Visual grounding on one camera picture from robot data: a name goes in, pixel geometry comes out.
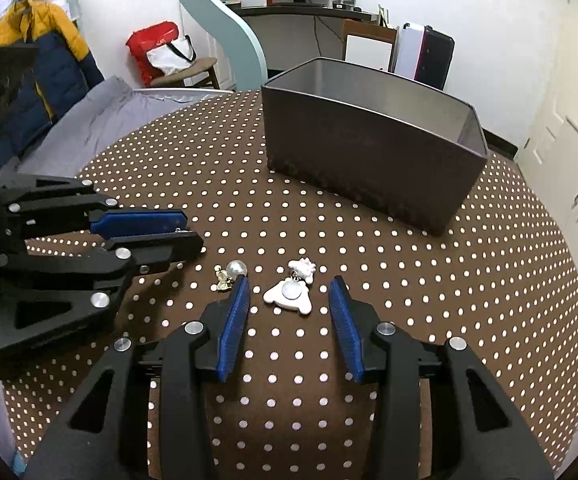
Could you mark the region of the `silver pearl charm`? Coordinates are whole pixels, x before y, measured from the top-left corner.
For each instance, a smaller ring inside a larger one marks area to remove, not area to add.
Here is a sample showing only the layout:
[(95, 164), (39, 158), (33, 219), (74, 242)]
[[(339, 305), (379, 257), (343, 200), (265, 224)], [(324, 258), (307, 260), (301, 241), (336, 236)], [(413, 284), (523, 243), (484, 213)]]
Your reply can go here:
[(216, 266), (215, 289), (218, 292), (226, 292), (226, 290), (232, 289), (232, 285), (238, 280), (239, 276), (247, 276), (248, 273), (248, 267), (239, 259), (229, 261), (226, 266)]

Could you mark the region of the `white bear keychain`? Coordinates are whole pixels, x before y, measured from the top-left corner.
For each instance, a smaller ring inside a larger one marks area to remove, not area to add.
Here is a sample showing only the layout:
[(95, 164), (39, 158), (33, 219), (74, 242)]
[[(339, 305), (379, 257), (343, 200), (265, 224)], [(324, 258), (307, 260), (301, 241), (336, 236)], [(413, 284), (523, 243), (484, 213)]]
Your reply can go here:
[(310, 301), (310, 286), (313, 285), (316, 264), (310, 258), (290, 260), (289, 276), (283, 278), (263, 295), (265, 304), (306, 316), (312, 312)]

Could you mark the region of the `grey bed blanket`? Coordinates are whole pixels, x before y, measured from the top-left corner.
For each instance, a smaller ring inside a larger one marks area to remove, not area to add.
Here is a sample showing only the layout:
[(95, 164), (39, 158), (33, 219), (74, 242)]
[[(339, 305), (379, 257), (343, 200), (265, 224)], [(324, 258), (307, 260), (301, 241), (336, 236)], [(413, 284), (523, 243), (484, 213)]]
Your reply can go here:
[[(0, 178), (12, 174), (75, 177), (123, 136), (166, 114), (219, 96), (218, 91), (137, 90), (123, 79), (111, 77), (90, 90), (23, 154), (3, 162)], [(0, 372), (0, 458), (8, 465), (16, 455), (16, 445), (2, 381), (10, 375), (8, 370)]]

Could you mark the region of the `wooden stool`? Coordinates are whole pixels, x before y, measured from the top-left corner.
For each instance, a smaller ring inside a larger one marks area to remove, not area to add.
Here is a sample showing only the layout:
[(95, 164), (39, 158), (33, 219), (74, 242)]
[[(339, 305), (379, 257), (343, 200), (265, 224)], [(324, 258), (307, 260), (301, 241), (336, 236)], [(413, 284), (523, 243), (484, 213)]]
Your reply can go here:
[(219, 82), (217, 79), (215, 65), (216, 58), (199, 58), (190, 67), (178, 72), (154, 78), (151, 81), (151, 88), (185, 88), (185, 81), (195, 76), (204, 75), (202, 79), (191, 85), (191, 88), (213, 88), (219, 90)]

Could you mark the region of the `yellow navy puffer jacket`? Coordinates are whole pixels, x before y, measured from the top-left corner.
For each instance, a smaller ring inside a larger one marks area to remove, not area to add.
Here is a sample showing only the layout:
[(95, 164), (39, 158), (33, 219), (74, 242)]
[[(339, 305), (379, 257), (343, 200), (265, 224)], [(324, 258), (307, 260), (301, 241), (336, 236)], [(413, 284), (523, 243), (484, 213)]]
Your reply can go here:
[(0, 47), (20, 44), (34, 47), (37, 55), (0, 123), (0, 168), (22, 158), (104, 81), (84, 37), (52, 2), (16, 0), (0, 19)]

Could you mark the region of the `brown polka dot tablecloth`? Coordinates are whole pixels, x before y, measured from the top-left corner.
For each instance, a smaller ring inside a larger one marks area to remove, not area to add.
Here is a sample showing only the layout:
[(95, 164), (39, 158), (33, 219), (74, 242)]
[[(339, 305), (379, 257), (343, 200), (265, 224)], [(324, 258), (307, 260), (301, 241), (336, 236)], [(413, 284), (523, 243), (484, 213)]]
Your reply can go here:
[(105, 138), (68, 119), (24, 174), (204, 244), (143, 266), (113, 334), (6, 385), (29, 479), (551, 479), (578, 422), (578, 273), (499, 156), (438, 234), (272, 170), (256, 92)]

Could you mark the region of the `dark grey storage box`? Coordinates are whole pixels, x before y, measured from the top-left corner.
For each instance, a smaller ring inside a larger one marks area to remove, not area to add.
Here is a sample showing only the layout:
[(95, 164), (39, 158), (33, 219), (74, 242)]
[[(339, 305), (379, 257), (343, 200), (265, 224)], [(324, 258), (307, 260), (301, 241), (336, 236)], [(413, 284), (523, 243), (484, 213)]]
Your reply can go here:
[(262, 87), (270, 169), (441, 235), (487, 163), (475, 109), (366, 66), (313, 58)]

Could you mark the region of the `white tote bag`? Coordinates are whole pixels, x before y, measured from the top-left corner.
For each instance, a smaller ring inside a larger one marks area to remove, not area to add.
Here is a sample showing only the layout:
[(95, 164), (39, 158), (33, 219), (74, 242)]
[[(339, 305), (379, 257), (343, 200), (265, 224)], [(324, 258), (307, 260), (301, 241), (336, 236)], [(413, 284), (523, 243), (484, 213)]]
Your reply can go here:
[(186, 70), (196, 62), (197, 57), (189, 35), (174, 39), (147, 52), (149, 63), (165, 76)]

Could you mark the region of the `red shopping bag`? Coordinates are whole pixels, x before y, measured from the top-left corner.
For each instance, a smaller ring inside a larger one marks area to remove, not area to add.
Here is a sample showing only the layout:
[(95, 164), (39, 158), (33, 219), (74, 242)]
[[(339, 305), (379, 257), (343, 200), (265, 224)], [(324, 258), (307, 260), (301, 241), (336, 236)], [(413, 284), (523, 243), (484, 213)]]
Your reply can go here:
[(178, 26), (171, 21), (161, 22), (133, 32), (126, 41), (129, 53), (137, 64), (140, 78), (145, 87), (149, 87), (153, 79), (162, 77), (162, 70), (151, 65), (147, 53), (163, 47), (164, 44), (177, 39)]

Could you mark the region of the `white brown small cabinet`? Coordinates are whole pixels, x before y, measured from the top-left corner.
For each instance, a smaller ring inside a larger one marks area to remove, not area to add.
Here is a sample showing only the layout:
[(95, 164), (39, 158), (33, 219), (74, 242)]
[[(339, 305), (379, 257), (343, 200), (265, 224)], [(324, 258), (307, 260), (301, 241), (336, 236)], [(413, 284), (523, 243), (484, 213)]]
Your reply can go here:
[(397, 28), (345, 20), (343, 23), (344, 61), (393, 73), (397, 33)]

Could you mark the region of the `white black suitcase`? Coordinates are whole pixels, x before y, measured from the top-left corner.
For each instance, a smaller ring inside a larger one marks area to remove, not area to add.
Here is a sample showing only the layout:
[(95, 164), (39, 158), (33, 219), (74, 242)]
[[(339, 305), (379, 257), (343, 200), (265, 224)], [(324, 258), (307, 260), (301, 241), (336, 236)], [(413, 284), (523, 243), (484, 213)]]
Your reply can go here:
[(397, 35), (394, 73), (443, 91), (454, 50), (453, 37), (429, 25), (405, 23)]

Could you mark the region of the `teal curved bed frame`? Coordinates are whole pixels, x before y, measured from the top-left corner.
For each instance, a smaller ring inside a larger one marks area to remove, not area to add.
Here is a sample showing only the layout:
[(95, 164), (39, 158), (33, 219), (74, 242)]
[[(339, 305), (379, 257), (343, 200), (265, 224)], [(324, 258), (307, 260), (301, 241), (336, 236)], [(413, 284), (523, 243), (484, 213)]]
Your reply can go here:
[(267, 80), (260, 40), (249, 24), (220, 0), (179, 0), (188, 14), (223, 48), (239, 91), (258, 90)]

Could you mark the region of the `dark wall desk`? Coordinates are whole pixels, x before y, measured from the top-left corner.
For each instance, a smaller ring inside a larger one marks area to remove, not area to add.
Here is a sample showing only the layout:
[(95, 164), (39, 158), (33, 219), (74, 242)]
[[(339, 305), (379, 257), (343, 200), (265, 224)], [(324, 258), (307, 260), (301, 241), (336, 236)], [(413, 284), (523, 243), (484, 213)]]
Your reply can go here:
[(269, 77), (311, 60), (343, 58), (343, 25), (346, 21), (375, 23), (377, 14), (357, 10), (339, 10), (326, 6), (273, 4), (228, 8), (243, 18), (260, 42)]

